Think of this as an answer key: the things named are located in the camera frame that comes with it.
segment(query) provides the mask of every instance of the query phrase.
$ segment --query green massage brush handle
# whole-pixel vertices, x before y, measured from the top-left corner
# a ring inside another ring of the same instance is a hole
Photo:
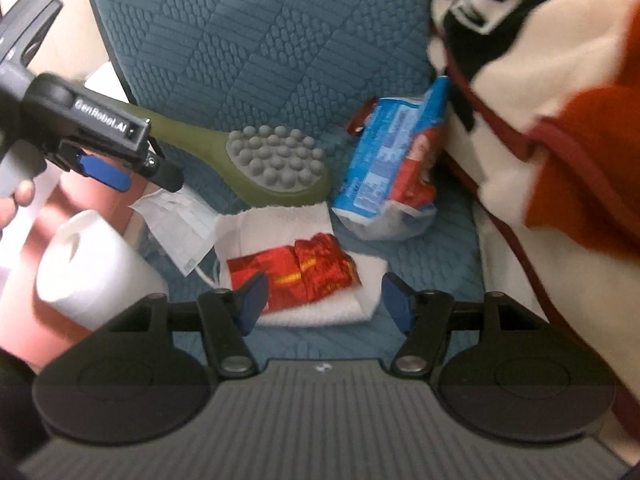
[[[206,162],[222,177],[236,195],[250,206],[312,205],[324,202],[331,191],[331,175],[326,165],[324,165],[320,178],[306,189],[287,192],[262,187],[245,176],[229,157],[226,150],[228,133],[181,123],[146,108],[112,101],[133,115],[149,118],[151,120],[150,134],[153,137],[168,142]]]

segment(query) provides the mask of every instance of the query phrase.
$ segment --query pink object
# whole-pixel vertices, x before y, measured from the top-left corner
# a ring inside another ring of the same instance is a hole
[[[56,230],[76,213],[98,211],[119,233],[143,193],[146,180],[132,175],[131,189],[119,193],[93,179],[64,173],[40,211],[0,298],[0,346],[41,368],[83,339],[89,331],[39,300],[35,277],[40,258]]]

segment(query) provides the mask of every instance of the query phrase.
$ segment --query white paper towel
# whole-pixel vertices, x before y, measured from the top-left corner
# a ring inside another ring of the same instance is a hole
[[[220,216],[214,245],[221,264],[220,285],[231,288],[228,260],[290,245],[318,233],[334,234],[325,203],[304,207],[272,206]],[[258,325],[310,327],[371,319],[380,300],[386,261],[375,256],[349,254],[356,263],[362,286],[338,290],[315,303],[265,314],[258,319]]]
[[[153,293],[168,293],[160,274],[97,211],[62,224],[42,255],[39,298],[64,316],[95,330]]]

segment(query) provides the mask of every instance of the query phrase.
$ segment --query blue textured cushion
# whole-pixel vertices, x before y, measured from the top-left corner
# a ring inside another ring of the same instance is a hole
[[[342,126],[354,111],[373,95],[420,95],[429,83],[427,0],[92,4],[131,98],[169,117],[221,130],[248,124],[298,127],[325,148],[334,193],[353,152],[354,140]],[[173,146],[162,147],[216,210],[246,207],[206,164]],[[438,186],[438,219],[419,238],[365,244],[341,225],[334,227],[345,248],[386,258],[390,270],[409,284],[478,300],[482,279],[470,197],[446,175]],[[184,279],[152,241],[143,245],[143,253],[169,281],[172,300],[192,300],[205,290],[196,276]],[[202,356],[197,339],[175,337],[177,345]],[[402,335],[381,308],[366,324],[260,328],[247,341],[261,362],[269,357],[388,360]]]

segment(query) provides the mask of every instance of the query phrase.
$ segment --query metal screw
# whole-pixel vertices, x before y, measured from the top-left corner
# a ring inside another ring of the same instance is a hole
[[[241,374],[251,369],[252,362],[251,359],[243,355],[232,355],[222,359],[220,366],[225,372]]]
[[[427,367],[427,361],[417,355],[403,355],[396,359],[396,367],[404,373],[418,373]]]

